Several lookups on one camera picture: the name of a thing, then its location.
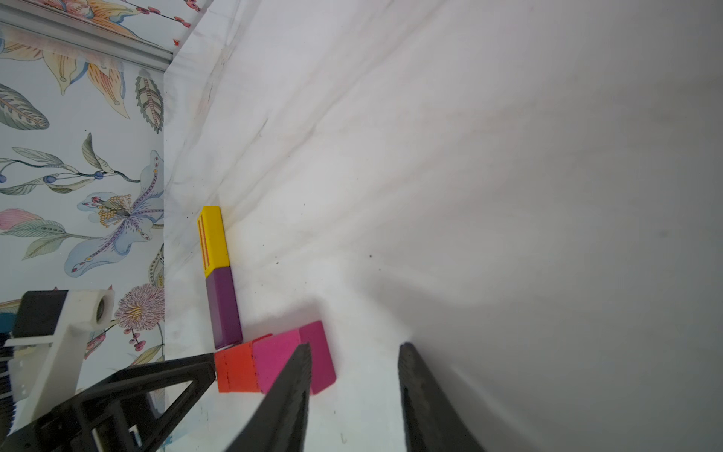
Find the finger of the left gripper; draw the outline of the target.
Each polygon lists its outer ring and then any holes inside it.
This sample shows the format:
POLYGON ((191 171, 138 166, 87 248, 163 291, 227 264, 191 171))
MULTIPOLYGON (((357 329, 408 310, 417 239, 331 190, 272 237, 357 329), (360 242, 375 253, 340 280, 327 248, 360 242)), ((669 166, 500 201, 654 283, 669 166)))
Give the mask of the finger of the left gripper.
POLYGON ((11 433, 3 451, 156 451, 216 381, 215 358, 201 354, 127 367, 11 433), (157 414, 151 393, 186 389, 157 414))

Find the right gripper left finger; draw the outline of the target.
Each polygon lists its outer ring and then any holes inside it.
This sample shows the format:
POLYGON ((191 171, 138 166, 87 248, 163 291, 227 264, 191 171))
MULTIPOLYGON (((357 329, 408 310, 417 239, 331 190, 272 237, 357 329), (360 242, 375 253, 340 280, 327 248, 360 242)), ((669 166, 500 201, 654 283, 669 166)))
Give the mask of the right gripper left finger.
POLYGON ((312 352, 299 345, 227 451, 301 452, 311 395, 312 352))

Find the yellow striped block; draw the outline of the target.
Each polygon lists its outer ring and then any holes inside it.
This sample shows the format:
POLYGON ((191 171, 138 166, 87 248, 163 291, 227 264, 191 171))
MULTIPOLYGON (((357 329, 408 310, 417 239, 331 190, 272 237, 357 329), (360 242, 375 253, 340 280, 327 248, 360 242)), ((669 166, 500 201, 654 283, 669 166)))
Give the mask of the yellow striped block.
POLYGON ((203 207, 198 229, 204 276, 208 278, 214 270, 230 266, 221 209, 218 206, 203 207))

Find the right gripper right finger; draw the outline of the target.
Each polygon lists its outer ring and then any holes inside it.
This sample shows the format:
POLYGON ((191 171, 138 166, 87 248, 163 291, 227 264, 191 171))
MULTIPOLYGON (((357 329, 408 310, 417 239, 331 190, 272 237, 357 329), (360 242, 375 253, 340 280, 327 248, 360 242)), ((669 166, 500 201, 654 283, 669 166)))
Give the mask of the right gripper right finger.
POLYGON ((485 451, 464 425, 414 344, 400 346, 397 367, 409 451, 485 451))

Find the purple rectangular block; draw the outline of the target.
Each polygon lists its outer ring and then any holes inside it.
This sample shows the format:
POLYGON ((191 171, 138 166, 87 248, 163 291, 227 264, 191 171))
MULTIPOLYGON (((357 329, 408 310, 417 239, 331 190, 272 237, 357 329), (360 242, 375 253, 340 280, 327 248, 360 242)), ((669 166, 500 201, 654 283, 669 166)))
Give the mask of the purple rectangular block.
POLYGON ((214 269, 205 283, 215 349, 241 343, 243 333, 231 268, 214 269))

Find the red rectangular block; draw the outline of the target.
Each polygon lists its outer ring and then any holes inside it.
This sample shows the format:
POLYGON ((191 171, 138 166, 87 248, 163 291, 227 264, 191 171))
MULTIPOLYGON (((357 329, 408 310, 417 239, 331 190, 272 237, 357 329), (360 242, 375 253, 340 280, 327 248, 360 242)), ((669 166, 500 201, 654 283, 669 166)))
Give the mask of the red rectangular block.
POLYGON ((270 334, 267 334, 250 342, 224 348, 214 354, 218 391, 221 394, 262 393, 253 346, 269 337, 270 334))

